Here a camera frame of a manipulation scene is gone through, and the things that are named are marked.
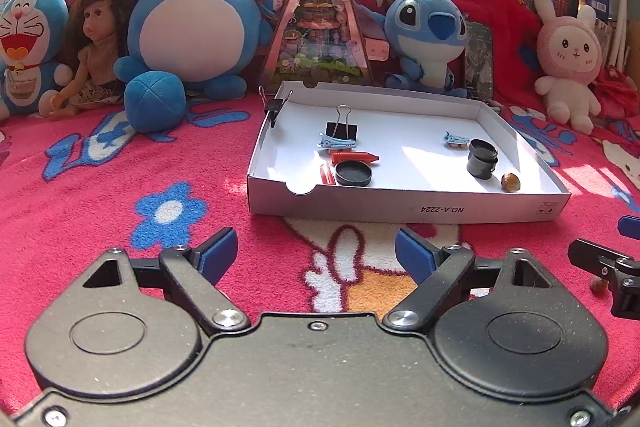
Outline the dark photo card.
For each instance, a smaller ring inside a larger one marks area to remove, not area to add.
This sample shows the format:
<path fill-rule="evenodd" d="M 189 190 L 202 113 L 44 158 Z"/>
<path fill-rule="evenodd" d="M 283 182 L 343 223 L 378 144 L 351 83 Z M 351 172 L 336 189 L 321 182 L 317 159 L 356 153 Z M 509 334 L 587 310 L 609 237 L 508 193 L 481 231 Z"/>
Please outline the dark photo card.
<path fill-rule="evenodd" d="M 464 51 L 464 85 L 474 100 L 494 98 L 494 47 L 489 26 L 466 22 L 469 40 Z"/>

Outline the triangular pink toy package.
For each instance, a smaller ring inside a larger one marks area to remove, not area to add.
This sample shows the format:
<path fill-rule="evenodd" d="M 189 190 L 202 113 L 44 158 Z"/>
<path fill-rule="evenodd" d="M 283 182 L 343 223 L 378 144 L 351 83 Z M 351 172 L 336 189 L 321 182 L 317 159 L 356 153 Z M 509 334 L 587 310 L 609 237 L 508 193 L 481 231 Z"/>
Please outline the triangular pink toy package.
<path fill-rule="evenodd" d="M 273 93 L 285 81 L 309 88 L 322 82 L 370 86 L 369 60 L 352 0 L 285 0 L 260 85 Z"/>

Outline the black round containers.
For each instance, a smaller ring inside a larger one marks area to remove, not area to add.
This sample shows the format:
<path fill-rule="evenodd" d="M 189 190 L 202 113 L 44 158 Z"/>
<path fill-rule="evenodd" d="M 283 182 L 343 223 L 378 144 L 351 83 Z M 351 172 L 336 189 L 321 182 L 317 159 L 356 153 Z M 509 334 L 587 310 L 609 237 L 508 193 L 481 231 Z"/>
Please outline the black round containers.
<path fill-rule="evenodd" d="M 488 180 L 498 164 L 498 150 L 482 139 L 469 142 L 469 155 L 466 170 L 476 179 Z"/>

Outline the red cartoon blanket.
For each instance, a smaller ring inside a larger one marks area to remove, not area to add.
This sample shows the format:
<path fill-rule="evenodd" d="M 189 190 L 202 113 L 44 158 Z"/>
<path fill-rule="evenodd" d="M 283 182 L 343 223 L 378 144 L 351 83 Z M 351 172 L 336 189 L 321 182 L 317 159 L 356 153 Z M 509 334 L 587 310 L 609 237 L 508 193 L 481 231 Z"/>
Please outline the red cartoon blanket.
<path fill-rule="evenodd" d="M 570 190 L 562 215 L 518 225 L 418 225 L 437 245 L 465 243 L 483 257 L 528 249 L 584 303 L 608 334 L 596 384 L 612 407 L 639 389 L 639 325 L 612 317 L 608 294 L 567 259 L 588 241 L 637 256 L 618 233 L 639 210 L 639 123 L 593 136 L 544 119 L 522 44 L 537 15 L 520 0 L 452 0 L 494 37 L 495 96 L 502 116 L 536 147 Z M 260 126 L 257 95 L 200 103 L 174 131 L 137 134 L 117 106 L 69 120 L 12 118 L 1 126 L 1 407 L 19 410 L 39 391 L 24 338 L 40 312 L 96 257 L 124 247 L 152 257 L 234 228 L 239 254 L 221 286 L 248 314 L 264 311 L 384 313 L 411 291 L 394 254 L 396 225 L 282 220 L 247 207 L 246 172 Z"/>

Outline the small black binder clip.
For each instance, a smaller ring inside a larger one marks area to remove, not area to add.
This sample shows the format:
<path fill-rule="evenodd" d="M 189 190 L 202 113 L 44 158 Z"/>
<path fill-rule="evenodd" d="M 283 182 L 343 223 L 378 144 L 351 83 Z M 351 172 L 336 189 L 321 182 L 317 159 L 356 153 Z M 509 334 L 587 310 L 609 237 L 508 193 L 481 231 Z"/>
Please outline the small black binder clip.
<path fill-rule="evenodd" d="M 285 98 L 268 98 L 264 87 L 259 86 L 258 94 L 262 99 L 262 108 L 264 109 L 264 113 L 269 126 L 271 128 L 276 127 L 278 116 L 283 106 L 285 106 L 285 103 L 291 98 L 293 91 L 288 91 L 288 94 Z"/>

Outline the round blue mouse plush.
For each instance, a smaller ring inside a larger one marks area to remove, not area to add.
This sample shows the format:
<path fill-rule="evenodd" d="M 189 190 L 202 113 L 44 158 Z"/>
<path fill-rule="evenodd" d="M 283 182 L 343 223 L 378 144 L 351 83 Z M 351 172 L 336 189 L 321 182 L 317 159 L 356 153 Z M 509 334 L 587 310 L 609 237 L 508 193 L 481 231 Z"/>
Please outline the round blue mouse plush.
<path fill-rule="evenodd" d="M 131 127 L 154 133 L 186 116 L 186 95 L 243 98 L 242 70 L 268 46 L 283 0 L 134 0 L 127 55 L 114 64 Z"/>

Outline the blue shark hair clip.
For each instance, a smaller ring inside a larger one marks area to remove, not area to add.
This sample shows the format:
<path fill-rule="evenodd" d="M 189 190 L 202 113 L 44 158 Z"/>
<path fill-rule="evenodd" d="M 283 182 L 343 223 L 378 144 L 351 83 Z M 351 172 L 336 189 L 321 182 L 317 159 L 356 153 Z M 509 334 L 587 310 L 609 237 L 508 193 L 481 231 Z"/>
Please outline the blue shark hair clip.
<path fill-rule="evenodd" d="M 352 150 L 357 145 L 355 140 L 340 139 L 336 136 L 320 134 L 318 147 L 321 150 Z"/>

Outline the pink bunny plush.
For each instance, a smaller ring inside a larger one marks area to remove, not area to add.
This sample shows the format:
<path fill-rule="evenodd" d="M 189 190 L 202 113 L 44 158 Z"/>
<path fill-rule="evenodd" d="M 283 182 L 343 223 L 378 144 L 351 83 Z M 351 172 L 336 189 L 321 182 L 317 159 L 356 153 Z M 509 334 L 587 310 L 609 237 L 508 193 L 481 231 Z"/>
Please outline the pink bunny plush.
<path fill-rule="evenodd" d="M 542 27 L 537 58 L 544 75 L 535 91 L 544 99 L 548 118 L 590 135 L 601 104 L 590 89 L 600 74 L 602 50 L 594 26 L 596 11 L 582 6 L 575 17 L 555 14 L 551 0 L 534 0 Z"/>

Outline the blue Stitch plush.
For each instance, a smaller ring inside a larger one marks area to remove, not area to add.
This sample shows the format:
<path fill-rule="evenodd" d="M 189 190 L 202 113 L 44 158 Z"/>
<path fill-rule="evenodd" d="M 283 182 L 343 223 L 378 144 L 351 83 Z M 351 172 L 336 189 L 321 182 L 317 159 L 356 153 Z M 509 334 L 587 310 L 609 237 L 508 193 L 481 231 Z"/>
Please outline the blue Stitch plush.
<path fill-rule="evenodd" d="M 384 38 L 399 58 L 399 72 L 384 77 L 387 88 L 466 98 L 449 64 L 469 40 L 465 19 L 451 0 L 395 0 L 384 14 L 357 3 L 362 32 Z"/>

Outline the black round lid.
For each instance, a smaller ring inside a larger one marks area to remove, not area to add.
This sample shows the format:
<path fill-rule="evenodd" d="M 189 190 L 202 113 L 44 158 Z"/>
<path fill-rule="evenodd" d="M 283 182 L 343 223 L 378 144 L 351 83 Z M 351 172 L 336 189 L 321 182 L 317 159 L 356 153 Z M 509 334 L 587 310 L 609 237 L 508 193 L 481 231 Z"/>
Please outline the black round lid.
<path fill-rule="evenodd" d="M 335 180 L 344 186 L 368 186 L 372 180 L 372 169 L 359 160 L 343 160 L 334 168 Z"/>

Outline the large black binder clip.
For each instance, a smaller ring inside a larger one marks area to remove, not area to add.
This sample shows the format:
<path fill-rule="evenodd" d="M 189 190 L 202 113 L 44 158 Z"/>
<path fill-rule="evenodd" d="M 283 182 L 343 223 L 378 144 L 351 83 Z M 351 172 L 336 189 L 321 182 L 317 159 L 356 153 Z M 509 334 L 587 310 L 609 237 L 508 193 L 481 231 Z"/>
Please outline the large black binder clip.
<path fill-rule="evenodd" d="M 357 126 L 349 122 L 349 116 L 352 113 L 352 108 L 347 104 L 340 104 L 335 107 L 336 118 L 334 121 L 328 121 L 326 123 L 325 135 L 330 138 L 341 140 L 357 140 Z"/>

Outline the brown haired doll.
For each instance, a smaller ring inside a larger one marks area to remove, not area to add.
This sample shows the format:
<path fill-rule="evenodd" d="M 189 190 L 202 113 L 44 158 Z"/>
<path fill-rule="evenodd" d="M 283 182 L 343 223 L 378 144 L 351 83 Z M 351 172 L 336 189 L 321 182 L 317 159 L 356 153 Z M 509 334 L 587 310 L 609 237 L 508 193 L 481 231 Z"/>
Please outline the brown haired doll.
<path fill-rule="evenodd" d="M 117 104 L 124 84 L 114 73 L 127 55 L 127 30 L 134 0 L 75 0 L 65 31 L 67 51 L 76 57 L 75 75 L 53 95 L 52 119 Z"/>

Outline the white shallow cardboard box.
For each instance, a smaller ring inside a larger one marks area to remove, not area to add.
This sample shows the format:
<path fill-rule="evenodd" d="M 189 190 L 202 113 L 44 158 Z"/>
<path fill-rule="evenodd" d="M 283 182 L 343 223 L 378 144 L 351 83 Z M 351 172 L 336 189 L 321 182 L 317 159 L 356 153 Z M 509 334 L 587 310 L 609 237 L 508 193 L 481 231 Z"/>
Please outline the white shallow cardboard box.
<path fill-rule="evenodd" d="M 393 89 L 285 81 L 276 127 L 265 119 L 247 171 L 247 199 L 256 215 L 395 223 L 512 223 L 559 216 L 570 192 L 536 150 L 483 103 Z M 324 185 L 320 166 L 332 167 L 318 147 L 335 107 L 352 108 L 359 152 L 380 158 L 368 186 Z M 449 131 L 482 139 L 498 150 L 488 180 L 466 170 L 469 147 L 446 147 Z M 521 190 L 506 193 L 501 177 L 515 173 Z"/>

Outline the brown hazelnut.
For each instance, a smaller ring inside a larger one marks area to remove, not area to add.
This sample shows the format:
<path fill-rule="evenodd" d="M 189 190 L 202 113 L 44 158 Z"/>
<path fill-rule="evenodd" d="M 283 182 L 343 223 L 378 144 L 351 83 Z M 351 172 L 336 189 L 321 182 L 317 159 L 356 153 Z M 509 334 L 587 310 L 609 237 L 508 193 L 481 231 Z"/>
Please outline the brown hazelnut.
<path fill-rule="evenodd" d="M 506 173 L 501 177 L 501 188 L 506 193 L 516 193 L 521 190 L 520 178 L 515 173 Z"/>

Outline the Doraemon plush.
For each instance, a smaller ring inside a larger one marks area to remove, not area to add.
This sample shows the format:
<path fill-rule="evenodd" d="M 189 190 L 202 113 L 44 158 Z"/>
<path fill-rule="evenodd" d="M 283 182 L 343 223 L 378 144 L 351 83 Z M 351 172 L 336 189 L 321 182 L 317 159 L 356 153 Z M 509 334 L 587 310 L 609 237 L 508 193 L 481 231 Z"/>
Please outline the Doraemon plush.
<path fill-rule="evenodd" d="M 1 118 L 46 117 L 51 98 L 73 79 L 62 50 L 65 0 L 9 0 L 1 12 Z"/>

